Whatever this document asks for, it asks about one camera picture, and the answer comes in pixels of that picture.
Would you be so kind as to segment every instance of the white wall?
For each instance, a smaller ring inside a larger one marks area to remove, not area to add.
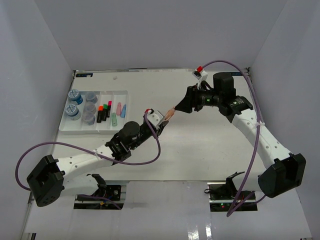
[[[249,67],[286,1],[35,0],[73,70]]]
[[[289,0],[252,66],[266,125],[306,158],[297,192],[315,240],[320,240],[319,23],[319,1]]]
[[[31,146],[53,140],[72,71],[33,0],[0,0],[0,239],[17,240],[29,192],[15,181],[15,166]],[[49,151],[31,152],[31,169]]]

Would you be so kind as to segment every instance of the purple cable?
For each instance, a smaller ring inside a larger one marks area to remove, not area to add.
[[[153,163],[154,161],[156,161],[159,157],[160,157],[160,154],[161,154],[161,147],[160,147],[160,142],[159,142],[159,139],[158,139],[158,136],[156,134],[156,132],[154,131],[153,127],[150,125],[149,123],[149,120],[147,119],[147,113],[144,114],[144,120],[146,122],[146,124],[148,125],[148,127],[150,128],[151,132],[152,132],[152,136],[155,138],[155,141],[156,141],[156,144],[158,146],[158,154],[157,156],[153,159],[153,160],[150,160],[150,161],[146,161],[146,162],[124,162],[124,161],[118,161],[118,160],[114,160],[110,157],[107,157],[107,156],[104,156],[104,155],[101,155],[99,153],[96,153],[94,151],[91,151],[91,150],[88,150],[88,149],[85,149],[85,148],[82,148],[82,147],[79,147],[79,146],[75,146],[75,145],[72,145],[72,144],[69,144],[69,143],[64,143],[64,142],[59,142],[59,141],[46,141],[46,142],[42,142],[42,143],[39,143],[31,148],[29,148],[27,151],[25,151],[22,156],[19,158],[18,162],[16,163],[16,166],[15,166],[15,172],[14,172],[14,175],[15,175],[15,180],[16,182],[18,183],[18,185],[25,189],[25,190],[28,190],[30,191],[30,188],[24,186],[20,179],[19,179],[19,175],[18,175],[18,172],[19,172],[19,166],[22,162],[22,160],[24,159],[24,157],[29,153],[31,152],[33,149],[36,149],[40,146],[44,146],[44,145],[63,145],[63,146],[67,146],[67,147],[70,147],[70,148],[73,148],[73,149],[78,149],[78,150],[81,150],[83,152],[86,152],[88,154],[92,154],[92,155],[97,155],[99,156],[100,158],[102,159],[106,159],[106,160],[109,160],[109,161],[112,161],[114,163],[117,163],[117,164],[123,164],[123,165],[131,165],[131,166],[140,166],[140,165],[146,165],[146,164],[151,164]]]
[[[88,199],[102,199],[110,202],[111,204],[115,205],[117,209],[121,210],[121,207],[118,206],[114,201],[110,200],[109,198],[103,197],[103,196],[89,196],[89,195],[84,195],[84,194],[78,194],[79,197],[82,198],[88,198]]]
[[[256,96],[256,93],[255,93],[255,90],[254,90],[254,87],[252,86],[252,83],[250,81],[250,79],[245,75],[245,73],[236,65],[234,65],[232,62],[229,62],[229,61],[226,61],[226,60],[214,60],[214,61],[210,61],[208,62],[207,64],[203,65],[202,67],[205,68],[207,66],[209,66],[210,64],[214,64],[214,63],[226,63],[226,64],[229,64],[231,66],[233,66],[234,68],[236,68],[240,73],[241,75],[244,77],[248,87],[249,87],[249,90],[251,92],[251,95],[252,95],[252,98],[253,98],[253,103],[254,103],[254,108],[255,108],[255,111],[256,111],[256,121],[258,123],[261,122],[261,113],[260,113],[260,107],[259,107],[259,104],[258,104],[258,99],[257,99],[257,96]],[[244,204],[245,200],[247,200],[247,197],[246,199],[244,199],[241,203],[239,203],[236,207],[236,203],[239,199],[239,196],[242,192],[242,189],[244,188],[244,185],[248,179],[248,176],[249,176],[249,173],[251,171],[251,168],[254,164],[254,161],[255,161],[255,157],[256,157],[256,154],[257,154],[257,150],[258,150],[258,143],[259,143],[259,136],[260,136],[260,125],[258,125],[256,127],[256,137],[255,137],[255,142],[254,142],[254,146],[253,146],[253,153],[252,153],[252,157],[251,157],[251,160],[250,160],[250,163],[249,163],[249,166],[246,170],[246,173],[244,175],[244,178],[242,180],[242,183],[232,201],[232,204],[226,214],[227,217],[229,217],[232,213],[234,213],[234,211],[239,208],[242,204]]]
[[[260,198],[258,201],[255,201],[255,202],[253,202],[253,203],[251,203],[251,204],[247,204],[247,206],[252,206],[252,205],[256,205],[256,204],[260,203],[263,199],[265,199],[266,196],[267,196],[267,195],[263,195],[263,197]]]

